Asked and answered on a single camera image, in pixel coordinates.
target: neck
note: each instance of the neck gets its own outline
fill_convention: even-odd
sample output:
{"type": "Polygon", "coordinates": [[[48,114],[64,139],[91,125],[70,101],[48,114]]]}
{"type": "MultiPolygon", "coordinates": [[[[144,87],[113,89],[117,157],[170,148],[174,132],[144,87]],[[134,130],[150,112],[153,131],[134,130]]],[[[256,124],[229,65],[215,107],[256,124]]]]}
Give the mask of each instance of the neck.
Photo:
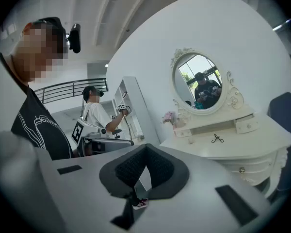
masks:
{"type": "Polygon", "coordinates": [[[97,102],[94,98],[89,98],[88,101],[86,103],[99,103],[97,102]]]}
{"type": "Polygon", "coordinates": [[[4,56],[4,59],[9,67],[9,69],[13,72],[13,74],[15,75],[15,77],[22,82],[25,86],[28,86],[28,82],[27,81],[23,81],[22,78],[18,75],[18,73],[16,72],[16,68],[15,68],[15,63],[14,63],[14,59],[13,59],[13,55],[10,54],[9,56],[4,56]]]}

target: white t-shirt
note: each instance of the white t-shirt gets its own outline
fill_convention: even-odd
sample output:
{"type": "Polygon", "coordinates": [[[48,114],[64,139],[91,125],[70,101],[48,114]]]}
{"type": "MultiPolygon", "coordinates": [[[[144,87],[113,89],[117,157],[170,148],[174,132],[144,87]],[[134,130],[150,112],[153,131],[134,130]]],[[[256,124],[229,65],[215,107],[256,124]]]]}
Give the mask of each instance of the white t-shirt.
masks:
{"type": "Polygon", "coordinates": [[[106,128],[107,124],[111,122],[110,116],[100,103],[87,103],[84,108],[83,118],[89,124],[100,128],[106,128]]]}

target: sleeve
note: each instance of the sleeve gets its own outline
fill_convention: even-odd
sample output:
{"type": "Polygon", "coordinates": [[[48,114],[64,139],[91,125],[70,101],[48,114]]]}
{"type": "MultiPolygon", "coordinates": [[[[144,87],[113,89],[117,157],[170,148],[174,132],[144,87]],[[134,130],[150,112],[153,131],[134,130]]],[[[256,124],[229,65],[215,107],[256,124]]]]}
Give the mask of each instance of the sleeve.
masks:
{"type": "Polygon", "coordinates": [[[93,103],[91,106],[91,112],[103,127],[106,127],[107,124],[111,122],[110,116],[100,103],[93,103]]]}
{"type": "Polygon", "coordinates": [[[195,89],[195,100],[197,101],[199,99],[198,89],[195,89]]]}
{"type": "Polygon", "coordinates": [[[218,88],[221,88],[221,86],[217,83],[217,81],[213,80],[215,86],[217,86],[218,88]]]}

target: oval mirror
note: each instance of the oval mirror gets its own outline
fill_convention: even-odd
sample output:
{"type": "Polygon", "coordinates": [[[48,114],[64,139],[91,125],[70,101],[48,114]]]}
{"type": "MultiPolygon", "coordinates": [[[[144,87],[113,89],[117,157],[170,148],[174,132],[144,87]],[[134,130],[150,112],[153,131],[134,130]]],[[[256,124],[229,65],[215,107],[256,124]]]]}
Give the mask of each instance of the oval mirror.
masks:
{"type": "Polygon", "coordinates": [[[174,72],[174,85],[179,97],[197,110],[213,107],[222,93],[222,78],[217,66],[196,53],[179,59],[174,72]]]}

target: ear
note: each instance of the ear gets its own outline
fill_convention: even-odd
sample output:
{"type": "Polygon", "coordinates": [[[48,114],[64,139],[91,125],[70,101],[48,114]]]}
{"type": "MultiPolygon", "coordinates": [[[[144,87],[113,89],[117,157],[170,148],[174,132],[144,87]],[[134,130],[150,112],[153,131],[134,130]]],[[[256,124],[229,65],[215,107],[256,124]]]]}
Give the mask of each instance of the ear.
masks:
{"type": "Polygon", "coordinates": [[[29,29],[32,27],[32,23],[30,22],[30,23],[28,23],[25,27],[24,27],[24,29],[23,29],[23,34],[28,34],[29,33],[29,29]]]}

